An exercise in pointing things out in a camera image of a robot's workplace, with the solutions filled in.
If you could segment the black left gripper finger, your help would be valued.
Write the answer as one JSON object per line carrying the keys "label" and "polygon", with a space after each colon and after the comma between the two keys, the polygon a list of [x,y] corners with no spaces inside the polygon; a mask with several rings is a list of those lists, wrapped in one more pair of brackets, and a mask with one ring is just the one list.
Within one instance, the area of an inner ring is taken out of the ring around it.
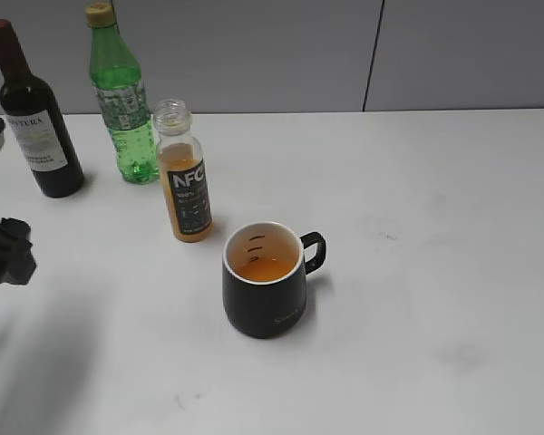
{"label": "black left gripper finger", "polygon": [[23,220],[0,220],[0,285],[27,285],[36,269],[31,228]]}

